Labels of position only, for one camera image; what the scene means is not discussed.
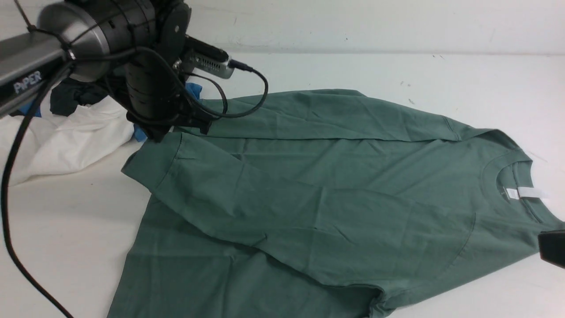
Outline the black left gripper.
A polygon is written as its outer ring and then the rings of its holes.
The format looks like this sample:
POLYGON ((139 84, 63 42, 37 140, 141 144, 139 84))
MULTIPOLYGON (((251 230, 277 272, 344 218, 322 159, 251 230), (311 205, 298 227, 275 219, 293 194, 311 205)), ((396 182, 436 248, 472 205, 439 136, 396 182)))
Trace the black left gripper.
POLYGON ((102 1, 102 31, 110 52, 132 50, 113 63, 104 77, 105 90, 151 140, 160 141, 175 126, 207 134, 217 119, 185 89, 194 70, 186 55, 195 48, 208 49, 186 35, 191 13, 182 0, 102 1))

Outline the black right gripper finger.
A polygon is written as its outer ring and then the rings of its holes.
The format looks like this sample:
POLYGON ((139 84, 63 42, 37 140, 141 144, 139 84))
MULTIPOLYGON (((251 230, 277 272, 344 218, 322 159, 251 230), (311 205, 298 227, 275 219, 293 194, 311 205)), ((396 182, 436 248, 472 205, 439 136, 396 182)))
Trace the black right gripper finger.
POLYGON ((565 269, 565 230, 543 231, 538 235, 540 258, 565 269))

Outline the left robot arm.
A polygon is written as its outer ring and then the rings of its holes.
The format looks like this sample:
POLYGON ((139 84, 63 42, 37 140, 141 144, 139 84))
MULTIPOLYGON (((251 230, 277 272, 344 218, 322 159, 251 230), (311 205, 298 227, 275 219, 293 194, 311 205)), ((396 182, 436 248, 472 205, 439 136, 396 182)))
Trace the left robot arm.
POLYGON ((39 104, 57 81, 101 88, 150 139, 174 125, 208 132, 218 118, 184 90, 199 68, 227 79, 224 50, 186 34, 181 0, 63 0, 43 8, 28 32, 1 42, 1 116, 39 104))

